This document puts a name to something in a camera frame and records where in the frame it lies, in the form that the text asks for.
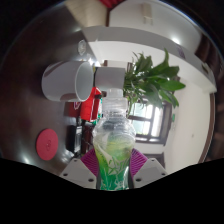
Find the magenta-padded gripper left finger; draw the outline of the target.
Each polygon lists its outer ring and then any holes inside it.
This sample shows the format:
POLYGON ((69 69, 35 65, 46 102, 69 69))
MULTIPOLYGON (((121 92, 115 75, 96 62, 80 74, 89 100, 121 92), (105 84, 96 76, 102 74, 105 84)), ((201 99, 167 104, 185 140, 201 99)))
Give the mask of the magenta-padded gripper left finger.
POLYGON ((73 158, 60 174, 61 178, 89 189, 97 188, 98 176, 99 164, 94 149, 80 159, 73 158))

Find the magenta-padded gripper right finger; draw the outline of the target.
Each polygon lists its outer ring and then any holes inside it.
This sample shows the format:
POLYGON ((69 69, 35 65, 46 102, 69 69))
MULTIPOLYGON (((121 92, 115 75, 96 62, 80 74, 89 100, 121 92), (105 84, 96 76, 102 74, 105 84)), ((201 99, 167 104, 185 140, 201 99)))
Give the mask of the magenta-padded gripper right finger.
POLYGON ((147 158, 133 149, 129 165, 129 186, 131 189, 144 187, 167 175, 166 170, 156 158, 147 158))

